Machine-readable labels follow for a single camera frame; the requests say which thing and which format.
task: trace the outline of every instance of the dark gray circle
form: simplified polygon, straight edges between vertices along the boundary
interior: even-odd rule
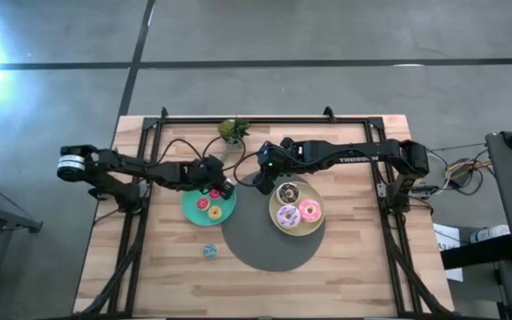
[[[251,184],[256,173],[242,182]],[[281,177],[284,182],[304,179]],[[325,221],[307,236],[290,236],[278,229],[270,218],[268,205],[274,193],[264,196],[258,189],[236,185],[236,207],[230,217],[222,222],[222,234],[230,251],[245,264],[265,271],[289,271],[311,259],[321,244]]]

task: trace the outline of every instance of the gray floor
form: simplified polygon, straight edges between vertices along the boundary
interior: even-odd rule
[[[145,0],[0,0],[0,62],[132,59]],[[512,58],[512,0],[158,0],[143,60]],[[113,137],[127,70],[0,71],[0,189],[44,221],[18,232],[0,319],[69,314],[96,202],[56,178],[59,148]],[[512,130],[512,66],[141,70],[130,115],[406,114],[431,148]],[[447,160],[480,148],[443,152]],[[439,181],[440,163],[428,182]],[[504,221],[494,180],[431,200],[435,222]],[[463,286],[456,309],[492,314]]]

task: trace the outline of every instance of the tan plate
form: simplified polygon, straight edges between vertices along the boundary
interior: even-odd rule
[[[272,196],[270,197],[270,205],[269,205],[270,218],[272,218],[272,221],[274,221],[274,224],[276,225],[277,228],[279,228],[280,230],[282,230],[283,232],[285,232],[288,235],[307,236],[310,233],[316,231],[317,228],[319,228],[319,226],[321,226],[321,224],[324,222],[324,218],[325,218],[324,200],[321,197],[321,195],[319,195],[319,193],[314,188],[309,186],[309,184],[307,184],[305,182],[299,182],[299,181],[292,181],[290,183],[293,183],[294,185],[296,185],[298,187],[298,189],[300,190],[300,200],[298,200],[298,202],[296,202],[294,206],[296,208],[299,208],[300,203],[306,199],[316,200],[319,203],[319,206],[321,207],[321,212],[322,212],[321,218],[319,218],[319,220],[317,220],[316,222],[312,222],[312,223],[303,222],[303,220],[302,220],[300,222],[300,224],[298,225],[298,227],[296,227],[296,228],[286,229],[286,228],[280,227],[280,224],[277,222],[277,211],[280,209],[280,207],[283,204],[280,204],[280,202],[277,201],[277,198],[276,198],[277,188],[274,190],[274,193],[272,193]]]

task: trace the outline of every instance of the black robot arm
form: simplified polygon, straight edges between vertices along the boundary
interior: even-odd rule
[[[224,176],[222,167],[221,160],[214,156],[202,160],[151,164],[136,157],[121,155],[115,150],[81,145],[60,149],[57,175],[65,181],[85,181],[94,186],[88,191],[92,196],[100,199],[101,195],[112,195],[120,211],[137,212],[142,206],[139,184],[123,183],[109,172],[152,180],[161,187],[177,191],[214,188],[224,199],[228,199],[234,186]]]
[[[385,195],[384,205],[392,212],[408,212],[408,193],[414,181],[429,172],[425,147],[409,140],[333,145],[323,140],[296,142],[284,138],[280,146],[267,141],[260,148],[260,173],[253,183],[261,193],[269,194],[281,175],[314,173],[335,164],[374,165],[378,161],[391,164],[399,173],[391,184],[377,186],[377,191]]]

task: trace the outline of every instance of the wooden table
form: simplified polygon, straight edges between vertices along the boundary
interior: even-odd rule
[[[405,116],[383,117],[389,139],[411,138]],[[136,156],[142,120],[142,116],[120,119],[114,140],[120,153]],[[356,124],[258,124],[249,132],[251,135],[245,138],[247,153],[258,150],[265,140],[277,144],[286,136],[296,141],[365,141],[363,126]],[[214,124],[165,124],[160,154],[175,138],[186,139],[202,152],[216,136]],[[224,148],[219,141],[209,153],[220,156]],[[237,161],[240,151],[235,150],[225,165]],[[164,160],[190,160],[194,156],[188,146],[175,143]],[[239,167],[238,173],[245,176],[257,170],[255,159],[251,159]],[[260,271],[243,264],[227,248],[219,226],[205,228],[189,223],[180,211],[181,193],[154,186],[134,316],[395,316],[370,165],[336,165],[302,178],[324,198],[326,230],[315,256],[290,272]],[[115,208],[113,201],[101,203],[97,218]],[[452,309],[428,210],[413,207],[407,217],[414,267],[429,290]],[[112,275],[123,220],[123,214],[117,213],[93,228],[74,311],[88,306]],[[208,243],[219,246],[215,260],[203,256]],[[122,283],[120,308],[128,277],[129,272]],[[404,274],[401,283],[409,306]]]

